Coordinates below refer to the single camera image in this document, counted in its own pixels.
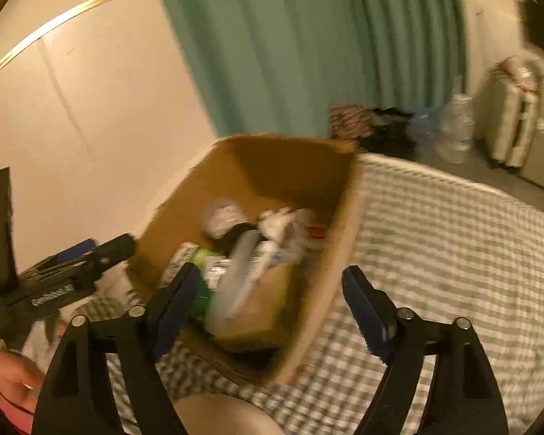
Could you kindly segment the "person's left hand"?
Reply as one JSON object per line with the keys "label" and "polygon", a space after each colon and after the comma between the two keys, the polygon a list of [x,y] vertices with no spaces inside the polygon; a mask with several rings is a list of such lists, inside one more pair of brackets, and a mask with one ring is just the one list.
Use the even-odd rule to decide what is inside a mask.
{"label": "person's left hand", "polygon": [[30,434],[45,373],[26,356],[0,349],[0,410],[20,434]]}

